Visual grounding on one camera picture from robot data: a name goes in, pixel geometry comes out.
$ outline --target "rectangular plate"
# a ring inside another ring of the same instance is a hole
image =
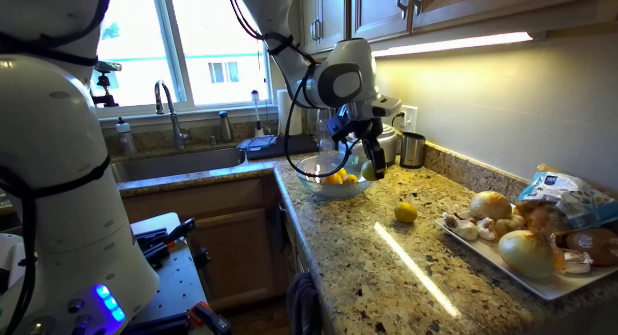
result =
[[[463,218],[468,216],[468,213],[462,212],[459,214]],[[554,300],[580,289],[581,287],[596,281],[597,279],[604,278],[608,274],[618,270],[618,266],[614,267],[592,267],[590,272],[585,274],[561,274],[554,273],[552,276],[545,279],[532,279],[524,277],[518,274],[516,271],[510,269],[506,263],[500,257],[498,253],[498,243],[489,242],[482,238],[477,238],[473,241],[466,241],[463,238],[457,236],[454,232],[446,227],[444,219],[440,218],[435,223],[446,230],[451,236],[463,243],[480,256],[483,256],[488,262],[492,263],[498,269],[501,269],[509,275],[512,279],[519,282],[523,287],[531,291],[532,293],[542,297],[545,300]]]

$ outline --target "paper towel roll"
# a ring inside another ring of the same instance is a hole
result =
[[[287,123],[287,116],[290,113],[290,107],[292,106],[292,99],[287,95],[286,89],[277,90],[277,106],[279,113],[279,134],[285,133],[285,124]],[[301,110],[298,106],[294,108],[292,113],[292,119],[290,120],[290,135],[300,135],[303,132],[303,121]]]

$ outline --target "yellow citrus fruit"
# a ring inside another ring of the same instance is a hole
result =
[[[357,183],[358,182],[358,177],[356,177],[353,174],[349,174],[346,175],[346,177],[344,177],[344,184],[351,184],[351,183]]]
[[[328,177],[322,179],[322,183],[324,184],[343,184],[344,181],[338,174],[331,174]]]
[[[413,223],[418,217],[417,209],[410,203],[398,202],[395,206],[395,218],[402,223]]]
[[[376,169],[373,167],[373,161],[368,160],[363,164],[363,168],[360,170],[360,174],[367,179],[367,181],[377,181]]]
[[[343,179],[344,177],[346,177],[347,171],[345,168],[341,168],[341,170],[337,171],[337,174],[341,177],[341,179]]]

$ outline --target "kitchen sink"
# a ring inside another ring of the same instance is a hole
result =
[[[230,168],[244,163],[245,159],[245,152],[237,148],[228,148],[119,161],[111,164],[111,168],[116,182],[122,183],[124,181],[164,177],[166,175],[188,174],[225,167]]]

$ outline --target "dish soap bottle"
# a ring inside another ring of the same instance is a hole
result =
[[[133,155],[137,153],[135,142],[133,141],[133,135],[131,135],[131,125],[122,120],[122,117],[118,118],[116,131],[118,132],[118,137],[120,138],[122,152],[126,155]]]

